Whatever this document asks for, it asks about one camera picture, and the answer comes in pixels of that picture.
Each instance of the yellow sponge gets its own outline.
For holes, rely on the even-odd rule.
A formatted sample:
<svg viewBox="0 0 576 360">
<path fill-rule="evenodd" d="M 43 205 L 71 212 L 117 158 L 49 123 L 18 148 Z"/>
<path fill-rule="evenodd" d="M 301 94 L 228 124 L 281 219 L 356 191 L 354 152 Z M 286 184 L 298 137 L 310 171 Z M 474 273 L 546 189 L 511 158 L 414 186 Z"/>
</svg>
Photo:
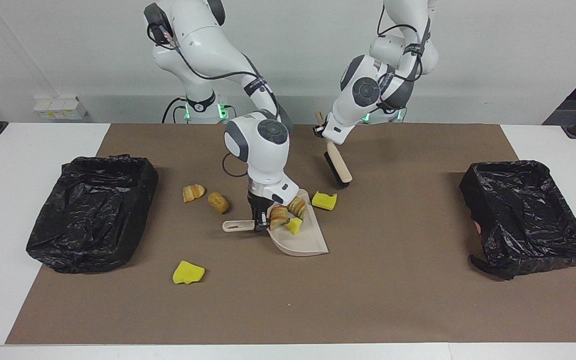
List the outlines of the yellow sponge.
<svg viewBox="0 0 576 360">
<path fill-rule="evenodd" d="M 291 218 L 288 223 L 283 224 L 293 235 L 299 233 L 299 230 L 302 228 L 302 223 L 304 221 L 300 218 Z"/>
<path fill-rule="evenodd" d="M 201 266 L 190 264 L 190 262 L 182 261 L 179 262 L 179 266 L 176 267 L 174 274 L 172 274 L 172 281 L 175 284 L 190 284 L 195 281 L 199 281 L 204 276 L 206 269 Z"/>
<path fill-rule="evenodd" d="M 312 197 L 313 207 L 318 207 L 326 210 L 333 210 L 336 203 L 337 203 L 337 194 L 330 196 L 329 194 L 324 194 L 317 191 L 315 196 Z"/>
</svg>

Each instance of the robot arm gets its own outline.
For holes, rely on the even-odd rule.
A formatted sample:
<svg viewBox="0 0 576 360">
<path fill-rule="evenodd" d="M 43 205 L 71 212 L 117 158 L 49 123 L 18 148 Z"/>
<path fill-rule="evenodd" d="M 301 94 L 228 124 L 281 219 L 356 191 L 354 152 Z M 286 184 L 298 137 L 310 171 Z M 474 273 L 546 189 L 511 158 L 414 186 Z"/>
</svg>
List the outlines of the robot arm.
<svg viewBox="0 0 576 360">
<path fill-rule="evenodd" d="M 430 3 L 434 10 L 434 1 Z M 414 81 L 429 73 L 436 63 L 436 50 L 430 43 L 429 62 L 423 57 L 430 40 L 428 0 L 385 0 L 384 11 L 401 29 L 404 38 L 384 37 L 370 46 L 370 55 L 350 62 L 341 80 L 341 95 L 334 101 L 324 125 L 315 134 L 335 144 L 343 144 L 351 130 L 370 112 L 403 109 L 413 91 Z"/>
<path fill-rule="evenodd" d="M 223 13 L 219 0 L 163 0 L 160 4 L 167 11 L 153 3 L 144 14 L 155 43 L 178 54 L 176 68 L 198 82 L 233 80 L 258 108 L 229 121 L 224 141 L 234 157 L 247 163 L 247 198 L 255 230 L 267 228 L 270 205 L 275 201 L 288 205 L 298 191 L 284 173 L 290 120 L 250 59 L 220 29 L 215 16 L 215 7 Z"/>
<path fill-rule="evenodd" d="M 208 3 L 221 5 L 220 1 L 211 0 Z M 160 29 L 160 26 L 162 26 L 164 31 L 173 34 L 172 25 L 169 22 L 172 5 L 173 1 L 162 0 L 148 5 L 143 12 L 148 36 L 155 43 L 152 48 L 152 57 L 160 68 L 172 73 L 181 80 L 187 101 L 186 111 L 191 121 L 194 123 L 214 124 L 216 119 L 222 118 L 221 96 L 215 93 L 209 80 L 197 77 L 186 66 L 177 51 L 171 47 L 162 29 Z M 215 18 L 219 18 L 218 24 L 223 24 L 224 20 L 226 20 L 223 7 L 215 6 L 215 11 L 213 12 L 215 13 Z"/>
</svg>

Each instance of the table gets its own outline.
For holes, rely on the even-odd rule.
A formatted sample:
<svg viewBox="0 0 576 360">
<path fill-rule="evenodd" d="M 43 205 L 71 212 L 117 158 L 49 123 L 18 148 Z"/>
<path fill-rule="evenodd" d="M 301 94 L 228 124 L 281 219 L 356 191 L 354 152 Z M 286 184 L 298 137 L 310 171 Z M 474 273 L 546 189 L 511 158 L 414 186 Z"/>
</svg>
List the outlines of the table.
<svg viewBox="0 0 576 360">
<path fill-rule="evenodd" d="M 12 123 L 0 135 L 0 358 L 567 359 L 576 343 L 3 346 L 40 264 L 23 251 L 60 165 L 97 152 L 108 124 Z M 576 140 L 558 127 L 504 125 L 520 159 L 551 169 L 576 216 Z"/>
</svg>

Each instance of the pastry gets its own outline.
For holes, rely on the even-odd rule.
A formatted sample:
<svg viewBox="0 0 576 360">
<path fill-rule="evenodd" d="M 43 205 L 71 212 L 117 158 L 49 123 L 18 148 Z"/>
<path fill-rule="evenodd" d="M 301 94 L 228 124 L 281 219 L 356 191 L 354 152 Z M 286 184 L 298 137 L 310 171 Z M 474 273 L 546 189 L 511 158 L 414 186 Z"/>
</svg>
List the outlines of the pastry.
<svg viewBox="0 0 576 360">
<path fill-rule="evenodd" d="M 302 200 L 299 196 L 293 198 L 288 204 L 288 211 L 294 216 L 303 219 L 306 213 L 306 201 Z"/>
<path fill-rule="evenodd" d="M 188 203 L 195 199 L 199 199 L 206 193 L 206 188 L 199 185 L 189 185 L 183 188 L 183 202 Z"/>
<path fill-rule="evenodd" d="M 226 200 L 222 194 L 217 192 L 208 195 L 208 203 L 211 207 L 220 212 L 220 214 L 226 214 L 228 208 L 230 208 L 228 200 Z"/>
<path fill-rule="evenodd" d="M 288 208 L 285 206 L 275 206 L 270 210 L 270 230 L 275 230 L 284 224 L 288 224 Z"/>
</svg>

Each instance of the black trash bag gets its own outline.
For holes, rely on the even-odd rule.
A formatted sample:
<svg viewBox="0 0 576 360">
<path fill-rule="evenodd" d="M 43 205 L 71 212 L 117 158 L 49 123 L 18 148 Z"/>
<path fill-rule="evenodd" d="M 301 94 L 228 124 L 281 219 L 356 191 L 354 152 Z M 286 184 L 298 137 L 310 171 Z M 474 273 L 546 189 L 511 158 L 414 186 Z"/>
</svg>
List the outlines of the black trash bag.
<svg viewBox="0 0 576 360">
<path fill-rule="evenodd" d="M 474 163 L 459 188 L 480 226 L 478 269 L 512 280 L 576 266 L 576 219 L 544 164 Z"/>
<path fill-rule="evenodd" d="M 25 250 L 62 273 L 126 264 L 144 234 L 158 179 L 143 157 L 77 157 L 61 167 Z"/>
</svg>

